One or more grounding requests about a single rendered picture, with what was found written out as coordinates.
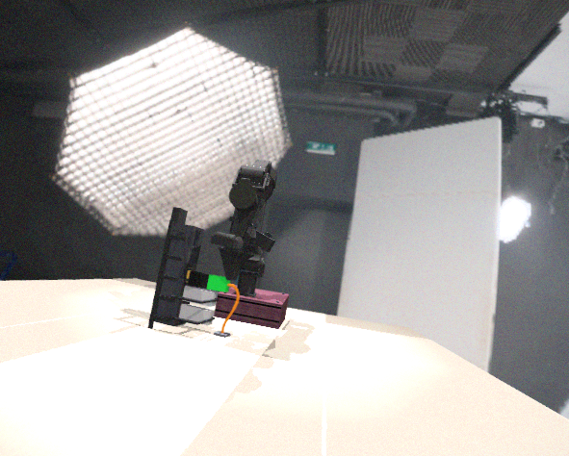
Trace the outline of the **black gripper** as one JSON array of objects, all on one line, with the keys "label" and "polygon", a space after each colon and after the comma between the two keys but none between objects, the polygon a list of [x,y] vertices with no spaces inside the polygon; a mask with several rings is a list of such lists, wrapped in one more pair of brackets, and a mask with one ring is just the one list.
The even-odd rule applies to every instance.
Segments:
[{"label": "black gripper", "polygon": [[215,245],[224,246],[218,247],[222,265],[225,270],[227,280],[236,280],[246,260],[254,255],[249,253],[261,255],[261,247],[255,244],[244,243],[244,238],[248,226],[254,223],[253,228],[258,228],[256,223],[257,218],[251,215],[234,214],[229,217],[231,227],[229,234],[216,232],[213,234],[211,243]]}]

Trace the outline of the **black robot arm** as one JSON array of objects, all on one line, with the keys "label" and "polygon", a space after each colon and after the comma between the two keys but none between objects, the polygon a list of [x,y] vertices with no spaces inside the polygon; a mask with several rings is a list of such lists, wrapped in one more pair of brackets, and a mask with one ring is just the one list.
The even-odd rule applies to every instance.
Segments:
[{"label": "black robot arm", "polygon": [[[275,240],[269,232],[262,234],[262,226],[267,200],[272,196],[276,186],[277,172],[272,167],[272,162],[255,160],[253,165],[241,165],[238,168],[229,192],[229,200],[235,207],[234,214],[251,215],[257,218],[258,228],[253,228],[254,223],[248,226],[244,243],[255,244],[262,250],[270,252]],[[237,289],[239,295],[254,297],[257,277],[264,277],[265,263],[261,255],[249,253],[254,257],[246,260],[238,277]],[[258,273],[251,273],[259,272]]]}]

